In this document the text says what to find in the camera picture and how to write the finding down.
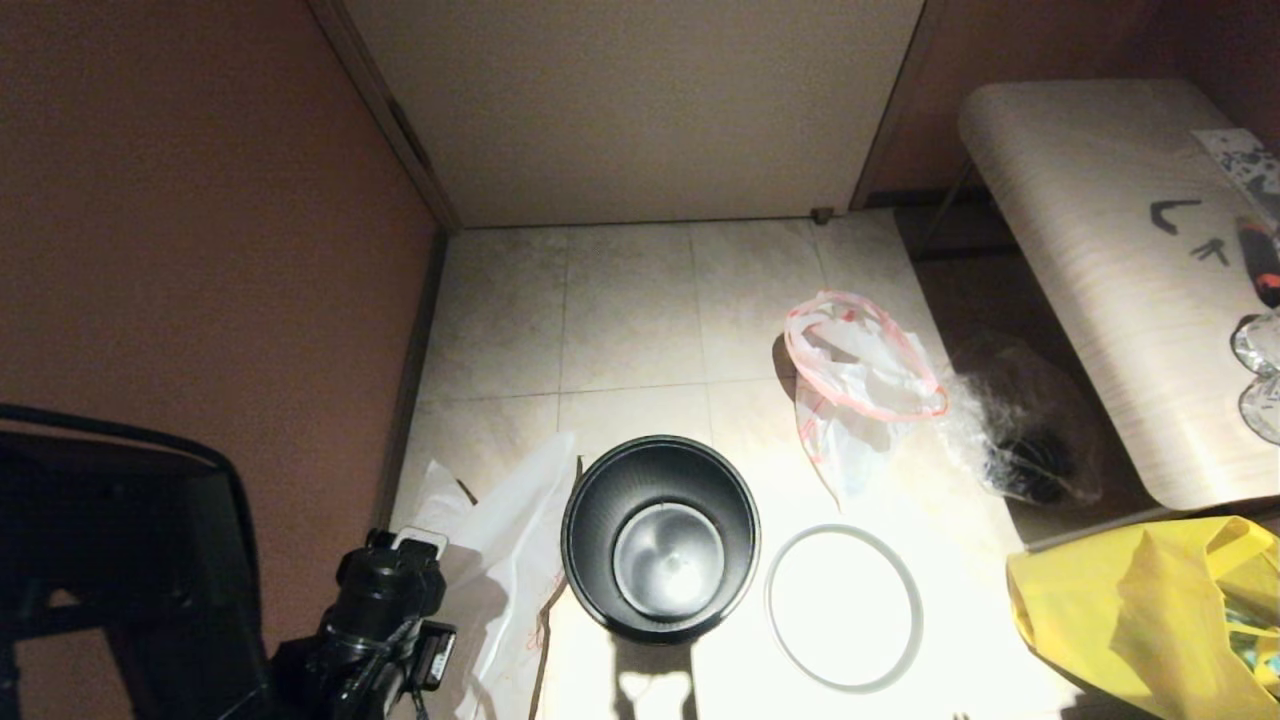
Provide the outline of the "new white red-edged trash bag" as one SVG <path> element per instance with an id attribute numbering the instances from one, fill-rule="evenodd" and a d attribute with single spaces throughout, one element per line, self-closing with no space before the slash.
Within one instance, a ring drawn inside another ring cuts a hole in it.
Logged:
<path id="1" fill-rule="evenodd" d="M 402 480 L 389 528 L 442 534 L 447 591 L 435 621 L 457 638 L 429 720 L 532 720 L 549 607 L 564 584 L 561 530 L 579 478 L 576 436 L 552 436 L 480 500 L 429 462 Z"/>

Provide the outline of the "used white red-drawstring trash bag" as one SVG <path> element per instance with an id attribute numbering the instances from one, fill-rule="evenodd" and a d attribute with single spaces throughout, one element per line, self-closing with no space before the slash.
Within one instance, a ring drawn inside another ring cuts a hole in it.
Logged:
<path id="1" fill-rule="evenodd" d="M 948 391 L 918 337 L 858 293 L 820 291 L 792 307 L 782 341 L 801 447 L 846 512 L 905 437 L 950 410 Z"/>

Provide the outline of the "black round trash bin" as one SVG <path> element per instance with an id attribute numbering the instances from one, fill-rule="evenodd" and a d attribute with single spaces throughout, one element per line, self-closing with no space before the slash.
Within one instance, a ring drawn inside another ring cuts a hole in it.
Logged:
<path id="1" fill-rule="evenodd" d="M 588 615 L 639 644 L 691 643 L 741 602 L 762 521 L 721 454 L 680 436 L 604 452 L 576 482 L 559 533 L 564 577 Z"/>

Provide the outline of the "yellow plastic bag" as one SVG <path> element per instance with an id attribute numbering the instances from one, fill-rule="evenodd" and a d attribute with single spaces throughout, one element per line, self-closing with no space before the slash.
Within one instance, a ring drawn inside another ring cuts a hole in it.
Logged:
<path id="1" fill-rule="evenodd" d="M 1047 664 L 1161 720 L 1280 720 L 1231 652 L 1224 596 L 1280 626 L 1280 537 L 1239 516 L 1123 527 L 1006 562 Z"/>

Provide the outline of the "white door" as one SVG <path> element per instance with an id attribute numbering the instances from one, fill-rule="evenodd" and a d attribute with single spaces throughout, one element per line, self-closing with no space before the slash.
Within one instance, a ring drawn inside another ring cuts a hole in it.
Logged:
<path id="1" fill-rule="evenodd" d="M 343 0 L 466 228 L 840 215 L 927 0 Z"/>

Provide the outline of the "light wood table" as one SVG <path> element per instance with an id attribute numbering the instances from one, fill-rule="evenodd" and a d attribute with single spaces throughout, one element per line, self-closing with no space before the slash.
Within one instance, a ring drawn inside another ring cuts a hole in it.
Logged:
<path id="1" fill-rule="evenodd" d="M 1228 126 L 1183 79 L 987 85 L 957 119 L 1143 486 L 1179 511 L 1280 495 L 1230 346 L 1265 309 L 1236 237 L 1253 208 L 1197 138 Z"/>

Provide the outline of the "green patterned packet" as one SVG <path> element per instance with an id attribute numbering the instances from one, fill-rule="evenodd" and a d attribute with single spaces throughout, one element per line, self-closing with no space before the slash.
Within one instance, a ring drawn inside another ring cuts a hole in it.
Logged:
<path id="1" fill-rule="evenodd" d="M 1267 625 L 1230 594 L 1224 596 L 1224 621 L 1231 652 L 1253 683 L 1280 703 L 1280 626 Z"/>

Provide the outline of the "clear glass cup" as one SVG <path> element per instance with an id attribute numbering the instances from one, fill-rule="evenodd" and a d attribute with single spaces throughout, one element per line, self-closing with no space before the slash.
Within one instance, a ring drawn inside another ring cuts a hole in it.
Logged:
<path id="1" fill-rule="evenodd" d="M 1256 436 L 1280 447 L 1280 374 L 1256 375 L 1236 405 L 1242 420 Z"/>
<path id="2" fill-rule="evenodd" d="M 1256 375 L 1280 374 L 1280 307 L 1243 316 L 1231 333 L 1230 347 Z"/>

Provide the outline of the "black and red tool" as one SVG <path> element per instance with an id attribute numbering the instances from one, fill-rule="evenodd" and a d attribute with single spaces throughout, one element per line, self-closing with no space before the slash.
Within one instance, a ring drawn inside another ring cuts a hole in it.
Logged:
<path id="1" fill-rule="evenodd" d="M 1266 307 L 1280 307 L 1280 251 L 1272 234 L 1261 223 L 1238 217 L 1236 238 L 1245 274 L 1260 301 Z"/>

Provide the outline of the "white patterned paper sheet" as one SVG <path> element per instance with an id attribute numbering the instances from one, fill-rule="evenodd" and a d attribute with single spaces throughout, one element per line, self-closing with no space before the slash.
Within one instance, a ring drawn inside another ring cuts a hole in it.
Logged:
<path id="1" fill-rule="evenodd" d="M 1244 128 L 1198 129 L 1192 136 L 1222 173 L 1260 204 L 1280 202 L 1280 158 Z"/>

